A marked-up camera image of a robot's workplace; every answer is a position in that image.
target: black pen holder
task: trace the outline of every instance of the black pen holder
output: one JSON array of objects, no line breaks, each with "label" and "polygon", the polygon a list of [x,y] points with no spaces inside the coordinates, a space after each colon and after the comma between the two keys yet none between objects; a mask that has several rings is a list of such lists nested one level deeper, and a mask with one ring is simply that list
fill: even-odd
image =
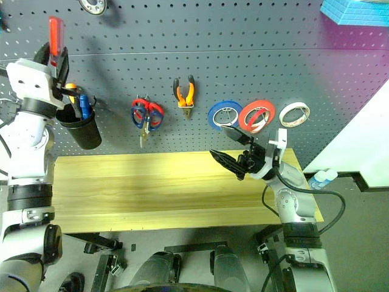
[{"label": "black pen holder", "polygon": [[57,111],[56,118],[82,149],[94,149],[101,144],[102,137],[98,132],[94,110],[87,119],[80,120],[75,117],[72,105],[67,104],[63,110]]}]

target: blue tape roll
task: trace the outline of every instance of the blue tape roll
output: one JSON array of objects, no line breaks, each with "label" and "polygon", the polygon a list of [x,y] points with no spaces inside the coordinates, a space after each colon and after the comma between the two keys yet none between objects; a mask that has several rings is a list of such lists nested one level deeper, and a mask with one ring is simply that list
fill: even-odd
[{"label": "blue tape roll", "polygon": [[214,117],[216,116],[216,113],[218,113],[219,111],[221,111],[225,108],[231,108],[232,110],[236,111],[236,120],[232,124],[225,123],[222,125],[231,125],[233,127],[237,127],[239,125],[238,116],[242,110],[242,107],[237,102],[234,102],[232,100],[226,100],[224,102],[218,102],[218,103],[214,104],[213,107],[210,108],[210,110],[208,112],[208,123],[210,124],[210,126],[212,128],[219,130],[219,131],[221,130],[221,127],[215,123]]}]

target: round metal object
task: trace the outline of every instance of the round metal object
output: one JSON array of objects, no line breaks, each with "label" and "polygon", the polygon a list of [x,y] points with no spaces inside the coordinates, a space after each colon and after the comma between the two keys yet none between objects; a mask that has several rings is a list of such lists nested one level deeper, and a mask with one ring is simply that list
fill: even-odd
[{"label": "round metal object", "polygon": [[106,0],[78,0],[85,11],[93,15],[103,14],[107,9]]}]

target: pegboard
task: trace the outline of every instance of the pegboard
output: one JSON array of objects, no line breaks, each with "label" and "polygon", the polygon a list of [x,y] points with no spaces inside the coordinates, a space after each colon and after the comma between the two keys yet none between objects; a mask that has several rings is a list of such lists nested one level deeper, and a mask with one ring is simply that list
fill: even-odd
[{"label": "pegboard", "polygon": [[[0,63],[32,57],[48,39],[48,16],[64,19],[68,81],[98,99],[103,142],[82,150],[56,123],[55,156],[239,149],[208,124],[210,107],[267,99],[277,116],[256,136],[263,145],[281,126],[284,106],[301,101],[310,107],[309,120],[288,129],[288,147],[304,167],[387,79],[388,32],[339,27],[319,10],[320,1],[110,1],[104,15],[93,16],[78,1],[7,1]],[[196,81],[189,121],[171,88],[176,77],[187,87],[188,74]],[[0,82],[7,97],[9,84]],[[130,117],[138,94],[166,112],[144,149]]]}]

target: tape roll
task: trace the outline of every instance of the tape roll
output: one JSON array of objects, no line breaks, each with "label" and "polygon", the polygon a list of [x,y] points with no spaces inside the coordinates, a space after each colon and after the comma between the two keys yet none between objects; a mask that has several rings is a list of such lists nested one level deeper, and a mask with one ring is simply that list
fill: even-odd
[{"label": "tape roll", "polygon": [[[290,112],[292,110],[296,110],[296,109],[301,109],[302,116],[299,117],[297,120],[294,120],[293,122],[285,122],[284,121],[285,115],[288,112]],[[280,112],[280,115],[278,117],[280,119],[282,126],[284,126],[286,128],[293,128],[293,127],[301,125],[303,122],[305,122],[308,119],[310,113],[311,113],[311,110],[308,108],[308,106],[305,103],[294,102],[294,103],[291,103],[290,105],[285,106],[282,109],[282,111]]]},{"label": "tape roll", "polygon": [[[212,128],[216,130],[221,130],[221,126],[233,126],[237,127],[238,126],[238,117],[239,113],[241,112],[242,107],[239,105],[239,103],[234,102],[232,100],[226,100],[223,102],[218,102],[214,104],[209,112],[208,112],[208,123],[211,125]],[[221,111],[233,111],[235,113],[235,117],[228,123],[218,123],[215,121],[215,117],[218,113]]]},{"label": "tape roll", "polygon": [[[247,116],[256,111],[256,113],[251,117],[251,119],[246,122]],[[264,115],[264,119],[259,121],[258,123],[254,123],[254,121],[260,116]],[[239,126],[252,134],[255,134],[261,131],[267,124],[269,124],[275,115],[275,107],[273,103],[268,100],[257,100],[255,102],[250,103],[245,106],[241,113],[239,114]]]}]

